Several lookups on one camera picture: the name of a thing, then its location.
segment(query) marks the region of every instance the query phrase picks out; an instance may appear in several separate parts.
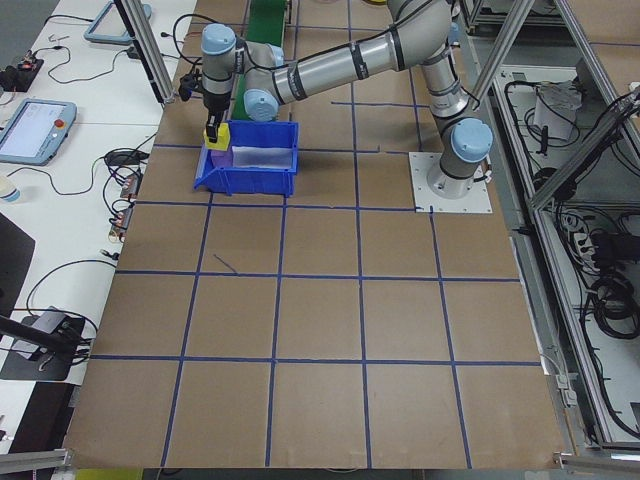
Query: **white container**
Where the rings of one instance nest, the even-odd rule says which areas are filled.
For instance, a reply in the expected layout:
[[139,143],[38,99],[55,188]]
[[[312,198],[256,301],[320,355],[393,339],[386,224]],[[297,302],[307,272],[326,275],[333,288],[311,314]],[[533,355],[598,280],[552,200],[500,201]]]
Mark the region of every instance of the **white container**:
[[20,198],[20,190],[4,175],[0,175],[0,200],[15,202]]

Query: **white table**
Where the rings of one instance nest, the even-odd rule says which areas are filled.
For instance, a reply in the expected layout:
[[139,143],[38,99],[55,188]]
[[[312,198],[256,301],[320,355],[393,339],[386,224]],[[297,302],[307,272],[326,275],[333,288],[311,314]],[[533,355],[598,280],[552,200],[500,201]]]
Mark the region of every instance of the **white table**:
[[[193,12],[196,0],[145,0],[153,8],[151,26],[163,53],[175,55],[171,38],[161,38],[160,32],[171,32],[174,20],[183,13]],[[103,0],[61,0],[53,14],[76,15],[92,18],[104,6]],[[178,38],[184,38],[188,20],[178,30]],[[55,45],[48,40],[69,35],[61,41],[72,52],[70,64],[54,72],[57,78],[89,77],[108,70],[113,56],[124,47],[98,45],[82,37],[87,24],[67,19],[52,19],[43,28],[33,45],[33,50]],[[16,94],[7,106],[0,107],[0,126],[4,126],[23,98],[41,98],[74,102],[78,116],[69,137],[57,155],[44,167],[56,186],[63,192],[85,189],[91,180],[94,160],[114,148],[134,148],[156,132],[162,116],[162,108],[156,102],[139,61],[125,54],[117,60],[115,71],[90,82],[60,85],[50,79],[46,72],[66,59],[64,50],[45,51],[39,55],[45,60],[43,70],[28,93]],[[173,75],[177,61],[166,59],[169,74]],[[0,103],[10,98],[5,93]],[[152,141],[142,150],[149,151]],[[0,174],[7,174],[20,165],[0,164]],[[33,286],[53,268],[74,260],[103,259],[99,251],[120,250],[119,243],[108,238],[111,216],[102,198],[102,187],[109,173],[104,162],[96,166],[94,188],[84,195],[61,197],[49,185],[49,179],[40,173],[23,171],[12,177],[20,188],[21,198],[15,204],[0,204],[0,212],[36,240],[35,254],[24,287],[16,307],[25,306],[26,296]],[[107,197],[118,198],[120,187],[112,181]],[[50,277],[35,294],[32,307],[47,308],[54,305],[60,309],[79,312],[99,325],[107,299],[114,270],[102,264],[80,264],[60,270]],[[25,312],[14,312],[12,318],[20,320]],[[93,337],[90,325],[83,335]],[[12,339],[5,337],[0,346],[8,348]],[[0,364],[6,358],[0,352]],[[73,367],[67,382],[81,384],[86,364]],[[35,382],[0,380],[0,415],[4,419],[0,428],[12,436],[20,424]],[[8,453],[10,441],[0,442],[0,454]]]

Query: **cable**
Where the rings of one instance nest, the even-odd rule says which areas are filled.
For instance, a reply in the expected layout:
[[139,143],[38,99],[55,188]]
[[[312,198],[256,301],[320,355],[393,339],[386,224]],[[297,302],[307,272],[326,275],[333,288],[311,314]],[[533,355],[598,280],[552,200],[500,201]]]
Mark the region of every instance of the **cable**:
[[[108,265],[110,267],[116,268],[116,265],[111,263],[111,262],[107,262],[105,260],[94,260],[94,259],[87,259],[87,260],[74,260],[72,262],[67,262],[67,263],[63,263],[62,265],[59,265],[57,267],[55,267],[53,270],[50,270],[46,275],[44,275],[40,280],[38,280],[36,282],[36,284],[33,286],[33,288],[31,289],[31,291],[29,292],[29,294],[27,295],[27,299],[25,300],[25,305],[26,305],[26,310],[27,312],[29,312],[30,315],[35,316],[35,314],[33,313],[35,310],[31,308],[30,303],[31,300],[33,300],[33,296],[36,292],[36,290],[40,287],[40,285],[42,285],[44,283],[44,281],[49,278],[51,275],[53,275],[54,273],[73,266],[73,265],[79,265],[79,264],[83,264],[83,263],[101,263],[103,265]],[[97,331],[97,327],[95,325],[95,323],[91,322],[93,327],[96,329]]]
[[538,170],[542,170],[542,166],[538,163],[538,161],[535,158],[533,158],[533,155],[531,155],[531,152],[529,151],[529,147],[527,146],[527,142],[524,139],[522,132],[520,131],[520,126],[518,125],[518,114],[516,113],[516,109],[513,106],[513,103],[511,102],[510,89],[511,87],[514,87],[514,86],[526,86],[526,87],[535,88],[538,85],[539,85],[538,83],[534,83],[534,82],[524,82],[521,80],[514,80],[512,82],[507,83],[504,86],[504,96],[505,96],[505,99],[507,100],[509,113],[511,114],[511,119],[513,120],[513,126],[516,129],[516,134],[518,135],[518,139],[520,140],[520,144],[522,145],[522,150],[524,151],[525,158],[527,160],[527,169],[529,171],[529,176],[532,179],[534,177],[533,166],[535,165]]
[[47,71],[47,75],[49,76],[49,78],[51,78],[54,82],[59,83],[61,85],[68,85],[70,83],[76,83],[76,82],[89,82],[91,80],[95,80],[96,78],[100,78],[100,77],[104,77],[105,75],[109,75],[110,73],[113,73],[116,69],[116,60],[118,59],[118,57],[127,52],[127,49],[125,50],[120,50],[118,51],[114,56],[113,56],[113,60],[111,60],[111,68],[105,72],[102,73],[98,73],[96,75],[93,75],[91,77],[87,77],[87,78],[72,78],[71,80],[59,80],[56,77],[53,76],[53,72],[55,70],[57,70],[58,68],[62,67],[63,65],[67,65],[68,63],[71,62],[71,50],[68,47],[65,47],[64,45],[56,45],[55,47],[46,47],[46,48],[40,48],[38,50],[36,50],[35,52],[33,52],[33,55],[36,55],[39,52],[45,51],[45,50],[65,50],[67,52],[67,59],[53,67],[51,67],[48,71]]
[[93,22],[93,18],[84,18],[84,17],[76,17],[75,15],[61,15],[61,14],[56,14],[56,15],[49,15],[45,21],[43,25],[46,25],[47,22],[49,22],[49,20],[51,20],[52,18],[73,18],[75,20],[82,20],[83,22]]
[[83,320],[86,320],[87,323],[89,323],[89,325],[91,325],[91,327],[93,327],[95,332],[98,333],[98,325],[96,325],[96,323],[93,320],[91,320],[86,315],[82,315],[82,314],[80,314],[78,312],[73,312],[71,310],[61,310],[59,308],[33,308],[33,307],[29,307],[28,310],[26,308],[15,308],[14,310],[16,312],[27,312],[30,315],[33,315],[33,312],[60,312],[60,313],[64,313],[64,314],[69,315],[69,316],[74,316],[74,317],[82,318]]
[[[147,144],[148,142],[150,142],[152,139],[155,138],[155,136],[157,135],[158,132],[155,132],[153,135],[150,135],[148,138],[146,138],[143,142],[141,142],[139,145],[137,145],[135,148],[130,149],[130,152],[128,154],[128,156],[121,162],[121,163],[126,163],[126,161],[130,158],[133,157],[133,155],[135,155],[136,153],[140,152],[140,148],[142,148],[145,144]],[[113,149],[109,152],[107,152],[104,157],[105,158],[105,163],[106,163],[106,158],[108,158],[109,154],[114,153],[114,152],[119,152],[122,150],[129,150],[126,148],[116,148]],[[118,165],[116,168],[112,168],[112,165],[107,164],[107,168],[109,169],[109,178],[107,178],[107,180],[104,182],[104,185],[102,187],[102,200],[104,201],[105,206],[107,207],[107,210],[109,210],[109,213],[112,215],[112,218],[117,216],[118,212],[116,212],[113,208],[112,208],[112,204],[109,203],[109,200],[107,200],[107,187],[109,185],[109,182],[112,179],[115,179],[116,182],[119,185],[122,185],[123,182],[125,181],[125,177],[123,177],[122,175],[120,175],[118,172],[120,169],[127,169],[130,170],[131,172],[133,172],[138,179],[142,180],[142,172],[140,171],[140,168],[138,167],[137,170],[134,170],[133,168],[131,168],[129,165]]]
[[26,350],[16,350],[15,348],[4,348],[4,347],[0,347],[0,350],[2,350],[3,352],[26,353],[28,355],[33,355],[34,353],[37,353],[37,350],[35,352],[27,352]]
[[170,36],[173,39],[173,45],[176,48],[176,52],[178,52],[178,55],[180,56],[180,58],[185,60],[189,64],[191,64],[193,67],[195,67],[197,65],[200,65],[200,63],[198,63],[198,62],[201,62],[202,57],[200,57],[197,60],[193,61],[189,57],[185,56],[182,53],[182,50],[180,50],[180,46],[178,45],[178,40],[176,38],[176,31],[178,29],[178,25],[185,18],[200,18],[201,20],[206,20],[206,21],[211,22],[211,23],[220,23],[220,22],[218,22],[217,20],[214,20],[211,17],[207,17],[206,15],[200,15],[199,13],[185,13],[184,15],[180,15],[176,19],[176,21],[173,23],[173,28],[171,29],[171,35],[167,34],[167,36]]
[[[589,357],[594,366],[594,371],[596,374],[596,379],[598,383],[598,389],[600,390],[600,394],[602,396],[603,402],[609,413],[609,416],[613,420],[613,422],[618,425],[622,430],[624,430],[629,435],[640,439],[640,432],[636,431],[629,425],[625,424],[624,421],[620,418],[618,412],[613,408],[613,404],[609,397],[609,393],[607,391],[606,380],[604,377],[604,369],[600,358],[596,355],[596,350],[593,347],[591,342],[591,338],[589,336],[589,332],[587,330],[587,317],[588,315],[593,315],[598,328],[605,334],[613,338],[620,338],[624,340],[630,340],[633,338],[637,338],[640,335],[640,318],[638,305],[635,303],[632,297],[632,292],[628,290],[625,286],[623,280],[624,277],[621,275],[614,273],[599,273],[595,272],[592,274],[593,277],[598,277],[591,285],[586,282],[586,279],[583,275],[582,269],[577,265],[578,262],[575,261],[571,251],[568,249],[567,238],[562,228],[562,224],[560,218],[562,215],[572,215],[576,218],[581,219],[584,223],[584,227],[586,228],[586,233],[590,235],[590,232],[593,231],[587,225],[585,219],[580,217],[577,213],[568,213],[563,212],[563,204],[562,202],[558,202],[555,208],[555,220],[554,225],[556,230],[558,231],[558,235],[561,243],[563,244],[565,250],[567,251],[567,255],[571,264],[574,266],[574,272],[576,277],[580,280],[581,283],[584,284],[584,290],[588,292],[587,298],[585,300],[583,296],[583,289],[580,288],[580,310],[579,310],[579,323],[580,328],[582,330],[582,336],[584,338],[585,344],[587,346],[587,350],[589,352]],[[573,207],[574,211],[579,212],[580,210],[585,210],[588,212],[598,213],[606,218],[608,221],[613,222],[616,229],[619,228],[619,224],[621,218],[625,213],[621,214],[620,217],[615,220],[613,219],[607,212],[597,207]],[[610,308],[608,302],[611,302],[613,308]],[[610,320],[619,319],[622,320],[624,315],[630,315],[632,319],[632,330],[627,332],[621,332],[618,329],[614,328]]]
[[5,105],[9,105],[11,102],[13,102],[13,100],[16,98],[16,89],[14,88],[11,92],[11,96],[9,97],[9,100],[7,100],[6,102],[2,102],[0,103],[0,107],[4,107]]
[[22,172],[25,170],[29,170],[29,171],[33,171],[33,172],[37,172],[37,173],[41,173],[43,175],[46,175],[47,177],[49,177],[49,183],[51,184],[51,188],[53,189],[54,192],[56,192],[56,194],[60,195],[61,197],[66,197],[66,196],[74,196],[74,195],[84,195],[85,193],[90,192],[93,189],[93,186],[95,184],[95,180],[96,180],[96,165],[98,164],[98,162],[100,160],[102,160],[103,157],[97,158],[94,162],[93,165],[91,165],[91,183],[90,185],[83,189],[83,190],[79,190],[77,192],[61,192],[53,183],[53,177],[51,176],[51,174],[49,172],[45,172],[44,170],[39,170],[37,168],[33,168],[33,167],[20,167],[14,171],[12,171],[11,173],[7,174],[7,177],[11,177],[13,175],[15,175],[18,172]]
[[354,472],[359,472],[360,469],[359,468],[351,468],[348,470],[342,470],[342,469],[337,469],[337,468],[325,468],[325,470],[327,472],[331,472],[331,473],[340,473],[340,474],[347,474],[347,473],[354,473]]

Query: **tablet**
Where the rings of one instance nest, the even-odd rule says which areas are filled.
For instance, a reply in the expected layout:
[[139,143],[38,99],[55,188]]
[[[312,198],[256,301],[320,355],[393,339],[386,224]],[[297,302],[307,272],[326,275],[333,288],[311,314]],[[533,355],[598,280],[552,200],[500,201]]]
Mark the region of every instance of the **tablet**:
[[[151,17],[151,6],[143,4],[144,14]],[[129,45],[131,37],[122,22],[120,13],[113,2],[107,2],[87,31],[84,32],[85,40],[94,43],[112,43],[115,45]]]
[[60,148],[76,118],[69,102],[22,101],[0,132],[0,162],[44,165]]

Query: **green conveyor belt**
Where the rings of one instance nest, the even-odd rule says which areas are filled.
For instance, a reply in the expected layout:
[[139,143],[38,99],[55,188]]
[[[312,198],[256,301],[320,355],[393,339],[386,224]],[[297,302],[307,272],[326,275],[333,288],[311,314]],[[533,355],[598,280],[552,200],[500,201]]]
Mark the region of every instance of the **green conveyor belt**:
[[[251,42],[282,46],[287,0],[252,0],[249,9],[249,27],[245,39]],[[248,120],[244,111],[244,77],[236,89],[236,103],[231,118]]]

